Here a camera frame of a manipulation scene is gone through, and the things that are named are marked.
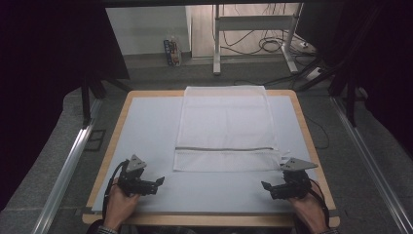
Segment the white power strip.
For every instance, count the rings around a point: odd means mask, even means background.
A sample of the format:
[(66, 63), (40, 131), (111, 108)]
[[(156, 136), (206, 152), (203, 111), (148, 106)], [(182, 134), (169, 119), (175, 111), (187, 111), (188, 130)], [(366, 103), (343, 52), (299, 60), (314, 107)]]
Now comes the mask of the white power strip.
[(311, 81), (315, 78), (317, 78), (319, 75), (322, 74), (322, 69), (320, 67), (316, 67), (313, 71), (311, 71), (307, 76), (306, 79), (308, 81)]

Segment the colourful packet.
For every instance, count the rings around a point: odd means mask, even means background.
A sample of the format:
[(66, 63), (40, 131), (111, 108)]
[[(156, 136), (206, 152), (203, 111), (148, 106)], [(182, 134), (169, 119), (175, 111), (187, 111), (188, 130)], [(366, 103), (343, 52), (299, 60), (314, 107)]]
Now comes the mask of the colourful packet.
[(181, 51), (174, 40), (165, 40), (164, 49), (169, 66), (179, 66), (181, 64)]

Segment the person's left hand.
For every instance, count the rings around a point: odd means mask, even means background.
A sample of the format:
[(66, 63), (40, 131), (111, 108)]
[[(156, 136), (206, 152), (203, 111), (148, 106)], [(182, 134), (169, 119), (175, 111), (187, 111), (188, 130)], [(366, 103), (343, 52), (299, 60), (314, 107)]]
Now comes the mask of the person's left hand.
[(118, 179), (115, 179), (108, 198), (103, 226), (118, 231), (121, 225), (135, 212), (140, 195), (127, 196), (119, 187)]

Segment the white table mat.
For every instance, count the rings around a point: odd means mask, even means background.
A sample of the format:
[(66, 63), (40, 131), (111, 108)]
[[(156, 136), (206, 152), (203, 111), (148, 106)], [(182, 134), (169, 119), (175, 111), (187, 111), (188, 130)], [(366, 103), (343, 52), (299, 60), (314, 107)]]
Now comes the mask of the white table mat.
[(121, 126), (105, 180), (135, 155), (147, 167), (142, 178), (165, 179), (155, 195), (142, 197), (140, 214), (284, 214), (292, 211), (262, 186), (283, 183), (279, 163), (257, 152), (230, 155), (194, 150), (177, 152), (182, 97), (135, 97)]

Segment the aluminium rail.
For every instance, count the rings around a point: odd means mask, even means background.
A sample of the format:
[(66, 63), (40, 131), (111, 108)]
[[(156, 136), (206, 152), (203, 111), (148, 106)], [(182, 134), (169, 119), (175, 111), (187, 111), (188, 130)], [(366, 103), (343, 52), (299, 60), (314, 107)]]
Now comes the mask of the aluminium rail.
[(78, 135), (76, 136), (69, 154), (67, 155), (66, 160), (56, 179), (53, 189), (30, 234), (47, 234), (49, 232), (62, 198), (67, 190), (71, 178), (73, 177), (77, 164), (87, 144), (88, 138), (94, 128), (94, 124), (96, 122), (98, 111), (101, 105), (101, 100), (94, 100), (91, 107), (91, 120), (86, 127), (83, 127), (79, 131)]
[(402, 206), (396, 193), (391, 188), (388, 181), (385, 179), (384, 174), (382, 173), (376, 162), (374, 154), (366, 145), (358, 128), (354, 127), (350, 120), (347, 118), (345, 113), (345, 105), (338, 97), (332, 97), (330, 100), (346, 131), (348, 132), (350, 139), (356, 147), (357, 153), (360, 156), (360, 160), (372, 177), (372, 180), (377, 187), (382, 199), (384, 200), (400, 233), (413, 234), (413, 222), (408, 217), (407, 212)]

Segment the black rectangular floor frame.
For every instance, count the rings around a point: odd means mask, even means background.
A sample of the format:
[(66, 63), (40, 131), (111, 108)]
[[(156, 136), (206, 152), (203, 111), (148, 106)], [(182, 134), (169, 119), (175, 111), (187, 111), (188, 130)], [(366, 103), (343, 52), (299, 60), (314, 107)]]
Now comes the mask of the black rectangular floor frame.
[(85, 151), (98, 152), (103, 144), (105, 134), (105, 130), (92, 130), (85, 146)]

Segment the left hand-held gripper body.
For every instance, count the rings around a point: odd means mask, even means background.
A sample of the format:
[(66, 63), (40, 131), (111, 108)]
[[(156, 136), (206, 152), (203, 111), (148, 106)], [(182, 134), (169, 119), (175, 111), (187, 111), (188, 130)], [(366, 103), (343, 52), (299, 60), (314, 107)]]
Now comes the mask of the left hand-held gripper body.
[(133, 154), (129, 160), (122, 163), (118, 186), (127, 196), (130, 197), (134, 194), (139, 194), (142, 186), (150, 186), (151, 181), (140, 178), (145, 167), (146, 163), (140, 160), (135, 154)]

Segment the white desk frame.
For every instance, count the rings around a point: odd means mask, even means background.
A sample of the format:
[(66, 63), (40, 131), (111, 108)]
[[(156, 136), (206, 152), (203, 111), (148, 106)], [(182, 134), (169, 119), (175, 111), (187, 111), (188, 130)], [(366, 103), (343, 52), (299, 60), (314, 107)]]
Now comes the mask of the white desk frame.
[(302, 3), (299, 3), (292, 15), (280, 16), (241, 16), (241, 17), (221, 17), (219, 6), (215, 6), (213, 33), (214, 53), (213, 53), (213, 71), (214, 75), (221, 73), (221, 55), (220, 55), (220, 33), (223, 31), (240, 31), (240, 30), (286, 30), (287, 37), (281, 45), (282, 54), (286, 64), (292, 74), (298, 73), (298, 68), (292, 58), (290, 46), (295, 33), (297, 22), (302, 10)]

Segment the black metal stand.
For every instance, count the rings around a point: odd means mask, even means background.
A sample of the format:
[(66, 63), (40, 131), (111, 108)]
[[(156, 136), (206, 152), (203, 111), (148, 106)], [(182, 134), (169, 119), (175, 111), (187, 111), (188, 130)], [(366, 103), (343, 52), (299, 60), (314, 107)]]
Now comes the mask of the black metal stand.
[(127, 93), (132, 91), (132, 88), (130, 86), (102, 72), (97, 71), (93, 74), (86, 75), (83, 78), (82, 86), (81, 86), (82, 107), (83, 107), (83, 129), (86, 129), (87, 126), (92, 121), (89, 92), (92, 92), (94, 97), (97, 99), (103, 99), (106, 97), (106, 90), (103, 87), (102, 81), (107, 81), (111, 85)]
[(295, 88), (294, 91), (305, 92), (330, 77), (332, 77), (333, 80), (329, 85), (328, 93), (332, 97), (338, 97), (343, 90), (347, 91), (345, 98), (345, 116), (351, 125), (355, 127), (357, 125), (355, 120), (356, 80), (352, 77), (350, 61), (347, 58), (344, 58), (338, 64), (326, 69), (320, 75), (304, 85)]

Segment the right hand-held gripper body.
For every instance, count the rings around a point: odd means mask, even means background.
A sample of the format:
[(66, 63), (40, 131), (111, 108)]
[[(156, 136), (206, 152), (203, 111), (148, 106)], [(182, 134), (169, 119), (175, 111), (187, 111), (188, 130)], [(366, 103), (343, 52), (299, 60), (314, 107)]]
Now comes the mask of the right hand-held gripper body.
[(285, 184), (284, 189), (280, 191), (288, 191), (290, 193), (289, 198), (304, 198), (312, 187), (306, 171), (317, 166), (312, 162), (290, 158), (281, 166)]

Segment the person's left sleeve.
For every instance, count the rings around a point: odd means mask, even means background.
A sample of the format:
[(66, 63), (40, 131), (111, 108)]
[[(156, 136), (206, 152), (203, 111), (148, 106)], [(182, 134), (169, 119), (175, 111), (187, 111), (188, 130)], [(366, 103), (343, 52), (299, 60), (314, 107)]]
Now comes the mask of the person's left sleeve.
[(95, 234), (119, 234), (117, 228), (106, 227), (104, 225), (99, 225)]

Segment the person's right hand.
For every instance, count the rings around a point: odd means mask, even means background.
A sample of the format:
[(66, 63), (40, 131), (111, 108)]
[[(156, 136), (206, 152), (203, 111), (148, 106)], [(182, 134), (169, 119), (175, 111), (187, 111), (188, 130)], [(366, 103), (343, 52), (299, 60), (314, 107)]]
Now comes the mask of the person's right hand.
[(307, 194), (302, 199), (289, 198), (288, 202), (298, 218), (309, 228), (311, 234), (321, 234), (329, 230), (321, 204), (314, 195)]

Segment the white mesh laundry bag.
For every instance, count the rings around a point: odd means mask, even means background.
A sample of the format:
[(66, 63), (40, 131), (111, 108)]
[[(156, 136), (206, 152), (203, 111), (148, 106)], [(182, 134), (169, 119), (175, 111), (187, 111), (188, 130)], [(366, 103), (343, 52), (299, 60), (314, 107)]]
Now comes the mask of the white mesh laundry bag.
[(277, 170), (281, 154), (262, 86), (188, 87), (173, 168), (182, 172)]

